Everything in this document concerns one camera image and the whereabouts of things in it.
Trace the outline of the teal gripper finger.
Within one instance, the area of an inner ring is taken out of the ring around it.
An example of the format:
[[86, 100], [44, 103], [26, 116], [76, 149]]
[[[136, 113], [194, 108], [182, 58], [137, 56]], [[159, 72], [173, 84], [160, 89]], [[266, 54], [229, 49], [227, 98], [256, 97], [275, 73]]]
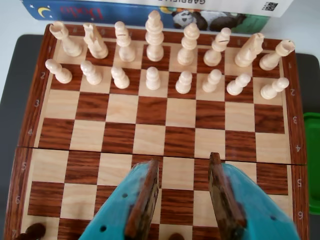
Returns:
[[81, 240], [146, 240], [159, 193], [159, 161], [135, 164], [101, 206]]
[[241, 169], [211, 152], [208, 188], [223, 240], [298, 240], [289, 216]]

